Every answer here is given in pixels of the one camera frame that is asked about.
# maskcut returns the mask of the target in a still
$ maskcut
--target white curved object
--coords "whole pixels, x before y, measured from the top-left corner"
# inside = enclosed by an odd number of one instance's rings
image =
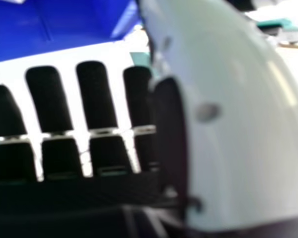
[[[222,0],[142,0],[155,66],[180,87],[190,227],[244,229],[298,216],[298,87],[274,49]],[[221,108],[204,123],[204,103]]]

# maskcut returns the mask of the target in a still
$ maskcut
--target blue container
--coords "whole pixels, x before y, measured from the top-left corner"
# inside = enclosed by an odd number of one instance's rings
[[[138,21],[134,0],[0,0],[0,61],[121,40]]]

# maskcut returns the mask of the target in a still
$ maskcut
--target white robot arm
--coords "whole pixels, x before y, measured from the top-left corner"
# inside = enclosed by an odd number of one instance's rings
[[[223,0],[139,5],[162,74],[160,158],[186,224],[225,232],[298,217],[298,87],[282,59]]]

